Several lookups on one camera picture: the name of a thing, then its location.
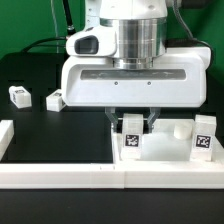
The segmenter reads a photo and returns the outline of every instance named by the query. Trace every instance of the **white plastic border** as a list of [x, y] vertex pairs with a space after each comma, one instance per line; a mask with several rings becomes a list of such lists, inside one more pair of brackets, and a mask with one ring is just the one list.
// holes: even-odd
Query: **white plastic border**
[[224, 188], [224, 166], [198, 162], [150, 166], [1, 164], [1, 189]]

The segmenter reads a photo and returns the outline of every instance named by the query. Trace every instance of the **black cable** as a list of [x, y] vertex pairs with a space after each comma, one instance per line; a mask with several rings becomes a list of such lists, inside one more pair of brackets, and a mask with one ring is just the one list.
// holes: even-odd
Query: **black cable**
[[212, 65], [212, 63], [214, 62], [214, 58], [215, 58], [214, 49], [208, 43], [206, 43], [204, 41], [200, 41], [197, 38], [194, 38], [191, 30], [189, 29], [187, 24], [184, 22], [181, 14], [180, 14], [178, 4], [177, 4], [177, 0], [173, 0], [173, 12], [176, 16], [177, 21], [179, 22], [179, 24], [181, 25], [181, 27], [183, 28], [183, 30], [187, 34], [188, 39], [170, 39], [170, 40], [167, 40], [166, 41], [166, 47], [190, 47], [190, 46], [192, 47], [192, 46], [195, 46], [197, 44], [201, 44], [203, 46], [206, 46], [211, 51], [211, 60], [210, 60], [210, 64], [209, 64], [209, 67], [210, 67]]
[[45, 42], [50, 42], [50, 41], [55, 41], [55, 40], [66, 40], [66, 37], [52, 37], [52, 38], [46, 38], [42, 40], [35, 41], [34, 43], [30, 44], [29, 46], [23, 48], [21, 52], [26, 53], [28, 52], [31, 48], [35, 46], [40, 46], [39, 44], [45, 43]]
[[68, 35], [75, 34], [76, 30], [72, 22], [72, 16], [71, 16], [68, 0], [63, 0], [63, 6], [64, 6], [65, 18], [67, 22], [67, 33]]
[[173, 0], [173, 12], [176, 16], [177, 21], [179, 22], [179, 24], [181, 25], [181, 27], [184, 29], [185, 33], [187, 34], [189, 39], [193, 39], [193, 34], [191, 32], [191, 30], [189, 29], [189, 27], [187, 26], [187, 24], [184, 22], [179, 8], [178, 8], [178, 4], [177, 4], [177, 0]]

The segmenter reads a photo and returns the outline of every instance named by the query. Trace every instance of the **white rectangular block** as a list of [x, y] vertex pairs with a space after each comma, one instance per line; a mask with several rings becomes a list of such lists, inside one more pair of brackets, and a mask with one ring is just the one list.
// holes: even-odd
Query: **white rectangular block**
[[141, 158], [143, 125], [142, 114], [124, 114], [121, 150], [123, 160]]
[[216, 117], [196, 115], [190, 160], [212, 160], [215, 132]]
[[195, 133], [215, 135], [216, 117], [196, 115], [195, 117]]
[[23, 86], [9, 88], [10, 100], [20, 109], [31, 107], [31, 94]]
[[61, 90], [58, 89], [46, 98], [47, 110], [59, 112], [66, 106], [61, 95]]
[[0, 122], [0, 160], [2, 159], [10, 141], [14, 135], [13, 121], [2, 120]]

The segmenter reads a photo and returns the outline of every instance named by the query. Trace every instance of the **green background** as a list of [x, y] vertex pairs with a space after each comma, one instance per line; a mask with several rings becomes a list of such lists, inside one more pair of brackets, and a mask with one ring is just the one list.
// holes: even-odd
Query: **green background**
[[[54, 0], [59, 35], [66, 35], [62, 0]], [[84, 0], [70, 0], [73, 22], [77, 30], [84, 27]], [[215, 62], [209, 73], [224, 83], [224, 1], [214, 0], [206, 9], [181, 10], [194, 36], [215, 49]], [[50, 0], [0, 0], [0, 58], [39, 39], [54, 37]], [[168, 16], [168, 38], [185, 37], [172, 10]], [[56, 52], [35, 48], [35, 52]]]

